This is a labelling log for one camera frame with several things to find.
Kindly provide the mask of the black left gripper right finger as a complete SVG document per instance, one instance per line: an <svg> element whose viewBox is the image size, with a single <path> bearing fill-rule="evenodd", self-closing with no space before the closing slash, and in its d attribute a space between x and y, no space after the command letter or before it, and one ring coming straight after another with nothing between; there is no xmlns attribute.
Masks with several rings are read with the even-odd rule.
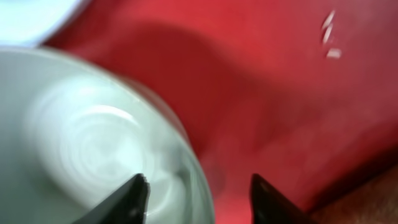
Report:
<svg viewBox="0 0 398 224"><path fill-rule="evenodd" d="M317 224L259 174L250 184L252 224Z"/></svg>

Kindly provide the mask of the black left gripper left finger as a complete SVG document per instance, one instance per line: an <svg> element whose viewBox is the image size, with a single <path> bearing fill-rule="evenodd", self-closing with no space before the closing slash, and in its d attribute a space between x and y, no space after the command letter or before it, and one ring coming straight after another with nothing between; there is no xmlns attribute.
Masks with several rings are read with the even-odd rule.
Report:
<svg viewBox="0 0 398 224"><path fill-rule="evenodd" d="M150 185L136 174L73 224L144 224Z"/></svg>

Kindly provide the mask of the pale green bowl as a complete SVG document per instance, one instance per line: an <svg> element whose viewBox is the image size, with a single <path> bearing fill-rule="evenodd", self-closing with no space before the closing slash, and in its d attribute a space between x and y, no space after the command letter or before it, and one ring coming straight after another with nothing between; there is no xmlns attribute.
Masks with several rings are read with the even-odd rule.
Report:
<svg viewBox="0 0 398 224"><path fill-rule="evenodd" d="M53 49L1 48L1 222L73 223L136 174L145 223L215 222L183 124L134 80Z"/></svg>

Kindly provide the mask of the light blue small bowl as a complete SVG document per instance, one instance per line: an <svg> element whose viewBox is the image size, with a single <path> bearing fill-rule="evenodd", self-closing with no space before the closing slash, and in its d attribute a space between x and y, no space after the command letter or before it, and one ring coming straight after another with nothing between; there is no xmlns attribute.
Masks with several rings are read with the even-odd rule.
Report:
<svg viewBox="0 0 398 224"><path fill-rule="evenodd" d="M1 45L36 47L66 27L91 0L1 0Z"/></svg>

